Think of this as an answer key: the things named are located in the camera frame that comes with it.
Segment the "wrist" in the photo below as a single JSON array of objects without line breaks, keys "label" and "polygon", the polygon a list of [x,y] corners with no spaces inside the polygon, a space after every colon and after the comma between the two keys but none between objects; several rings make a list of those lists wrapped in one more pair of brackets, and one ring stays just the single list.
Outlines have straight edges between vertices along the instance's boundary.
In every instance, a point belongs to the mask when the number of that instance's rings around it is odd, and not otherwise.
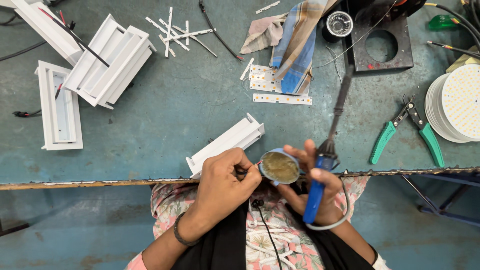
[{"label": "wrist", "polygon": [[340,219],[342,219],[342,217],[342,210],[332,204],[331,206],[322,210],[319,209],[315,218],[315,223],[320,226],[328,226],[339,221]]},{"label": "wrist", "polygon": [[205,215],[196,210],[195,204],[192,204],[180,218],[177,231],[183,240],[193,242],[200,239],[213,226]]}]

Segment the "black metal stand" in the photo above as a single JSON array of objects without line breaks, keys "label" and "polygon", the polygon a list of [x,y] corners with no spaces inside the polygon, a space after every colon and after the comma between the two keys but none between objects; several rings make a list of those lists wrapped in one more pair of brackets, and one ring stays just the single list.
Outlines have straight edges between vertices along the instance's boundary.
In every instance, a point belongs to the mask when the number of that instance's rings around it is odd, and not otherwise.
[{"label": "black metal stand", "polygon": [[403,179],[405,179],[405,181],[417,192],[420,198],[422,198],[428,205],[428,207],[419,206],[420,212],[435,214],[440,217],[446,217],[452,220],[456,220],[456,221],[460,221],[460,222],[464,222],[470,225],[480,227],[479,219],[469,218],[462,215],[457,215],[457,214],[447,212],[448,208],[452,204],[454,204],[470,187],[472,186],[480,187],[479,177],[463,176],[463,175],[455,175],[455,174],[439,174],[439,175],[423,174],[422,176],[459,183],[461,184],[461,186],[454,193],[452,193],[448,197],[448,199],[442,203],[440,207],[437,207],[437,205],[433,201],[431,201],[426,195],[424,195],[424,192],[420,190],[420,188],[411,179],[408,179],[408,175],[402,175]]},{"label": "black metal stand", "polygon": [[10,228],[10,229],[7,229],[7,230],[4,231],[2,226],[1,226],[1,220],[0,220],[0,236],[4,236],[4,235],[10,234],[10,233],[18,232],[18,231],[26,229],[28,227],[30,227],[30,225],[28,223],[25,223],[25,224],[22,224],[22,225],[19,225],[19,226],[16,226],[16,227],[13,227],[13,228]]}]

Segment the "rusty metal edge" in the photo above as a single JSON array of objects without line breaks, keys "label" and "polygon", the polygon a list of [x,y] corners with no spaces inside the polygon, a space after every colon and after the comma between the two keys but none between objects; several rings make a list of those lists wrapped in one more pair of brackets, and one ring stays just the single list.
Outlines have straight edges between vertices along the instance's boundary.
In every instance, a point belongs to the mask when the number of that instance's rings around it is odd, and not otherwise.
[{"label": "rusty metal edge", "polygon": [[[411,174],[438,174],[438,173],[460,173],[460,172],[480,172],[479,167],[471,168],[437,168],[429,170],[390,170],[367,172],[349,172],[336,173],[339,177],[355,176],[377,176],[377,175],[411,175]],[[145,179],[145,180],[118,180],[118,181],[78,181],[78,182],[47,182],[47,183],[23,183],[23,184],[0,184],[0,190],[20,190],[20,189],[43,189],[43,188],[66,188],[66,187],[89,187],[89,186],[111,186],[111,185],[146,185],[146,184],[183,184],[198,183],[199,180],[191,178],[173,178],[173,179]]]}]

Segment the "workbench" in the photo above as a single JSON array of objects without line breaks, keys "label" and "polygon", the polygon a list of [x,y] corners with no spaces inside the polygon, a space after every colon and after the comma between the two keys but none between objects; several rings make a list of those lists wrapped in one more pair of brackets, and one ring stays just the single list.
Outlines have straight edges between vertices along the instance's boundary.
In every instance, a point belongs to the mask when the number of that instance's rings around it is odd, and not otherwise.
[{"label": "workbench", "polygon": [[[271,2],[205,0],[205,5],[218,33],[238,52],[252,20],[288,12],[299,0],[282,0],[279,5],[255,14]],[[459,1],[437,2],[461,10]],[[308,138],[317,144],[326,139],[340,89],[333,63],[313,70],[309,94],[313,97],[312,106],[254,103],[254,91],[244,90],[239,78],[251,57],[255,58],[254,64],[268,65],[271,48],[245,55],[245,61],[240,62],[213,34],[206,34],[198,38],[218,58],[190,40],[190,51],[171,43],[176,57],[166,59],[165,46],[158,38],[160,31],[145,17],[166,20],[170,6],[174,25],[184,27],[185,20],[189,20],[190,31],[209,28],[196,0],[65,0],[52,8],[61,9],[67,21],[77,23],[74,32],[86,43],[111,13],[122,26],[133,25],[149,33],[149,39],[159,49],[147,60],[133,79],[134,85],[120,96],[113,110],[92,107],[79,98],[83,149],[42,150],[41,114],[29,118],[12,115],[16,110],[40,108],[38,77],[34,74],[38,60],[66,68],[72,68],[71,65],[49,44],[0,62],[0,189],[191,182],[185,158],[247,113],[265,126],[265,135],[246,150],[253,162],[284,144],[303,147]],[[411,121],[399,127],[376,165],[368,162],[385,123],[401,110],[403,94],[417,95],[418,110],[426,119],[423,103],[428,87],[459,57],[446,49],[431,47],[426,41],[468,47],[460,40],[459,31],[428,30],[428,21],[437,14],[444,12],[423,7],[408,18],[415,67],[355,75],[335,136],[341,160],[336,173],[355,176],[480,170],[477,143],[457,144],[438,135],[445,168],[435,167],[427,145]],[[10,16],[11,11],[0,10],[2,21]],[[2,56],[41,41],[33,28],[18,19],[14,26],[0,27],[0,37]],[[332,59],[325,44],[318,29],[314,66]],[[344,49],[341,43],[328,46],[337,54]],[[338,68],[343,77],[343,56]]]}]

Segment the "blue soldering iron handle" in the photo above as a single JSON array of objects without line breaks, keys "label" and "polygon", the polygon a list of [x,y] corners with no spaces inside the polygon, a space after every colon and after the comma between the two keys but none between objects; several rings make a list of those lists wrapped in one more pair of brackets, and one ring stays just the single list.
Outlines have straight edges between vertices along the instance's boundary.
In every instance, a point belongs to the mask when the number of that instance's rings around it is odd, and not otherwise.
[{"label": "blue soldering iron handle", "polygon": [[[334,162],[335,160],[333,159],[319,156],[317,158],[315,168],[331,171]],[[303,214],[303,222],[305,222],[306,224],[312,224],[315,221],[318,206],[320,205],[320,202],[322,201],[322,196],[324,195],[324,189],[324,184],[312,180],[310,192],[308,193],[307,207],[305,208],[305,213]]]}]

